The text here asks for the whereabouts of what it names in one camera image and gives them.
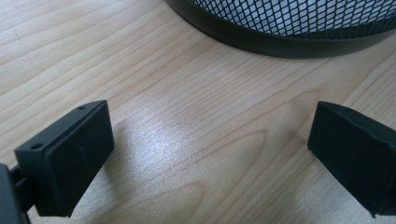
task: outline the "black plastic part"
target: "black plastic part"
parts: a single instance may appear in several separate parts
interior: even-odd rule
[[[0,164],[0,222],[29,223],[21,210],[11,173],[4,164]]]
[[[396,215],[396,132],[350,108],[319,102],[308,148],[373,216]]]
[[[113,148],[106,101],[72,110],[18,147],[21,173],[37,187],[38,214],[70,217]]]
[[[396,30],[349,39],[306,39],[271,35],[226,21],[195,5],[191,0],[166,0],[183,18],[205,33],[231,46],[284,58],[323,58],[352,53],[371,47]]]

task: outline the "wooden desk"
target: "wooden desk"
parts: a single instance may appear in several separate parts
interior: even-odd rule
[[[73,216],[33,208],[33,223],[396,222],[372,219],[306,148],[318,100],[396,129],[396,35],[287,60],[221,44],[163,0],[6,0],[0,56],[9,167],[75,106],[111,111],[117,146]]]

